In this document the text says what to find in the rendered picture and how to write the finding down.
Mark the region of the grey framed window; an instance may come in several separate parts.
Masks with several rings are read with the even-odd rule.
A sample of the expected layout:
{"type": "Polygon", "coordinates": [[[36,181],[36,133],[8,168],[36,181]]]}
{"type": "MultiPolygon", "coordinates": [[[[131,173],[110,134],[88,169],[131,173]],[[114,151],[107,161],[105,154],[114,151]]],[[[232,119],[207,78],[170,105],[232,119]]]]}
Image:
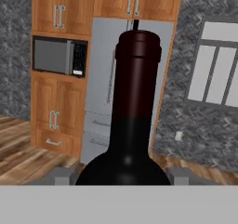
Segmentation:
{"type": "Polygon", "coordinates": [[[238,19],[203,17],[184,100],[238,111],[238,19]]]}

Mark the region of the stainless steel fridge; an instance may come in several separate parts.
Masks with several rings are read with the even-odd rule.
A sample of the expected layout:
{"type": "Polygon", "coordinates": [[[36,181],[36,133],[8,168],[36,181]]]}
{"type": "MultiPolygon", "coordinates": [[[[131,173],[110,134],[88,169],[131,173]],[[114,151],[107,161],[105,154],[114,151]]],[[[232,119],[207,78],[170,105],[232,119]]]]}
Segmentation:
{"type": "MultiPolygon", "coordinates": [[[[80,161],[85,165],[106,152],[109,147],[115,76],[115,47],[120,34],[132,28],[132,20],[93,19],[84,136],[80,158],[80,161]]],[[[165,21],[141,20],[139,28],[156,33],[161,39],[162,58],[158,64],[152,111],[152,120],[155,121],[174,24],[165,21]]]]}

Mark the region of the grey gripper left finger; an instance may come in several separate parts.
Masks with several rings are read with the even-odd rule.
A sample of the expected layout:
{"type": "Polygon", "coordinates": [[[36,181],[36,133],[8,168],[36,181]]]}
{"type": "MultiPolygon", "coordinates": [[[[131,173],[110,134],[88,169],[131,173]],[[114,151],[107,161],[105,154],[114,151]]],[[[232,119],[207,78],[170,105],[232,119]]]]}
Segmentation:
{"type": "Polygon", "coordinates": [[[78,173],[74,168],[53,168],[44,178],[33,180],[31,185],[74,185],[78,178],[78,173]]]}

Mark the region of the wooden cupboard run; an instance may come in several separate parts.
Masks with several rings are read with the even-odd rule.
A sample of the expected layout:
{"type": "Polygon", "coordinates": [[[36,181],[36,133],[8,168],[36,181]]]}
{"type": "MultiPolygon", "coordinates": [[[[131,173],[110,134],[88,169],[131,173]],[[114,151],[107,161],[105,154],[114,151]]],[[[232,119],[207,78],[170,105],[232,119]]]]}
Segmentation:
{"type": "Polygon", "coordinates": [[[33,0],[31,143],[81,158],[94,18],[132,20],[132,29],[139,28],[141,20],[172,22],[166,70],[180,3],[181,0],[33,0]],[[34,36],[87,41],[86,76],[35,70],[34,36]]]}

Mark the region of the grey microwave oven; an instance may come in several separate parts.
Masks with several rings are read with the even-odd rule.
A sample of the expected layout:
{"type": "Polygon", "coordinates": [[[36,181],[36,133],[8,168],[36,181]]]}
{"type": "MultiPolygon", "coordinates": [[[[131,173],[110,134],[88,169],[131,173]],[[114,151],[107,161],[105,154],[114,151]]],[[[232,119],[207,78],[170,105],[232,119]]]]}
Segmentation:
{"type": "Polygon", "coordinates": [[[33,68],[70,76],[86,76],[88,42],[44,36],[33,37],[33,68]]]}

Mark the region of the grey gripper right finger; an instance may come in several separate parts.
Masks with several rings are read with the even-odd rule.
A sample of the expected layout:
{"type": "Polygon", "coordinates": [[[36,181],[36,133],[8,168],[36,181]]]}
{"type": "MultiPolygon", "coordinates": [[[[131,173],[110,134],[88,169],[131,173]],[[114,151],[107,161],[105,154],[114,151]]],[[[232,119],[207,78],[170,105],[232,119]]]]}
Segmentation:
{"type": "Polygon", "coordinates": [[[165,171],[172,185],[213,185],[213,182],[195,175],[189,168],[172,166],[165,171]]]}

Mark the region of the dark wine bottle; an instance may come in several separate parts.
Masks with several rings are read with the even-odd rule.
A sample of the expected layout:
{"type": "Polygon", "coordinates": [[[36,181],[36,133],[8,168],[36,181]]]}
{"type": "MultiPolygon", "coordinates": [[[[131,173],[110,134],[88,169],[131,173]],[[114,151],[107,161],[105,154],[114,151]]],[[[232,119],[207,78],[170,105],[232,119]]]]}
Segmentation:
{"type": "Polygon", "coordinates": [[[161,60],[160,37],[149,31],[122,33],[115,49],[115,80],[108,150],[81,172],[78,185],[167,185],[150,158],[154,91],[161,60]]]}

